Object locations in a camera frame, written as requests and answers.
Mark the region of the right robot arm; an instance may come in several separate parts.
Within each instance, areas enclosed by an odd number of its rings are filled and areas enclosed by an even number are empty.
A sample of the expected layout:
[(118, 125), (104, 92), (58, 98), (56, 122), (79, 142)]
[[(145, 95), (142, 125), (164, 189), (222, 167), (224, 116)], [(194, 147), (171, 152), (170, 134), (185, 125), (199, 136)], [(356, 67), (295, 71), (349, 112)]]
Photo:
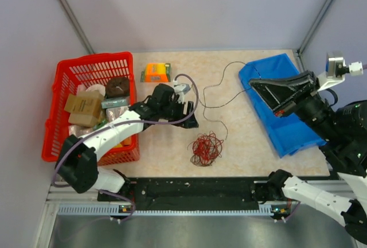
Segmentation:
[(249, 85), (275, 116), (295, 114), (325, 141), (320, 151), (355, 198), (323, 191), (282, 169), (270, 173), (268, 196), (304, 203), (334, 219), (355, 240), (366, 243), (366, 101), (334, 111), (319, 95), (322, 82), (311, 71), (285, 79), (251, 79)]

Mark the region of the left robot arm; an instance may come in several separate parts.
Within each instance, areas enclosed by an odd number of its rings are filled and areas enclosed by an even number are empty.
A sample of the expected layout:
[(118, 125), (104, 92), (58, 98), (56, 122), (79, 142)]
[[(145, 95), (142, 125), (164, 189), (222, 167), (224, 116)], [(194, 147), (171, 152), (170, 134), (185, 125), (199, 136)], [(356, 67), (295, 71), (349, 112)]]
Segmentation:
[(82, 137), (69, 136), (63, 143), (55, 171), (77, 193), (90, 189), (110, 192), (118, 200), (129, 196), (127, 178), (118, 171), (99, 167), (99, 160), (125, 139), (151, 125), (198, 127), (194, 112), (199, 101), (184, 101), (186, 85), (159, 84), (145, 100), (132, 104), (120, 117)]

